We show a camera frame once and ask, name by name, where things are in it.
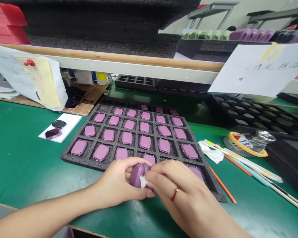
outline white notebook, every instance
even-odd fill
[[[66,139],[66,137],[70,134],[70,132],[75,128],[75,126],[79,123],[79,121],[82,119],[82,116],[79,115],[73,115],[73,114],[67,114],[63,113],[58,120],[62,120],[66,122],[66,126],[63,127],[61,130],[61,135],[58,137],[55,137],[53,139],[50,139],[51,141],[55,141],[58,143],[63,143],[63,141]],[[53,129],[54,127],[50,125],[48,128],[46,128],[39,137],[42,139],[45,139],[45,132]]]

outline wooden board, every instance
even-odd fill
[[[76,110],[68,110],[64,109],[62,112],[81,115],[81,116],[88,116],[88,114],[91,112],[91,110],[94,108],[95,104],[105,91],[105,89],[108,87],[110,82],[108,82],[106,85],[98,85],[95,86],[92,85],[82,85],[82,84],[72,84],[74,87],[77,87],[81,90],[87,91],[87,96],[84,98],[82,103],[78,106]],[[14,99],[1,99],[1,101],[8,101],[28,106],[35,106],[35,107],[41,107],[46,108],[43,105],[27,98],[22,95],[20,95],[17,98]]]

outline orange stick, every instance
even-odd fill
[[[212,170],[212,172],[214,173],[216,179],[218,180],[218,182],[220,183],[220,185],[222,186],[222,188],[224,189],[224,191],[227,193],[227,195],[229,196],[229,198],[232,200],[233,203],[237,203],[237,201],[234,199],[234,197],[232,196],[232,194],[229,192],[229,190],[225,187],[224,183],[220,180],[220,178],[217,176],[217,174],[214,172],[214,170],[212,169],[212,167],[210,166],[210,169]]]

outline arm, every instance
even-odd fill
[[[131,157],[114,161],[91,186],[23,208],[0,220],[0,238],[54,236],[62,227],[83,214],[116,206],[124,201],[154,197],[149,189],[129,184],[132,166],[148,163]]]

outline hand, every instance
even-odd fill
[[[180,161],[153,165],[146,173],[146,180],[190,237],[250,237],[225,212],[204,182]],[[180,189],[171,201],[176,184]]]
[[[128,200],[155,197],[155,193],[148,188],[130,185],[132,167],[140,163],[152,166],[147,160],[138,157],[114,160],[97,182],[87,188],[90,190],[91,200],[99,201],[95,210],[113,207]]]

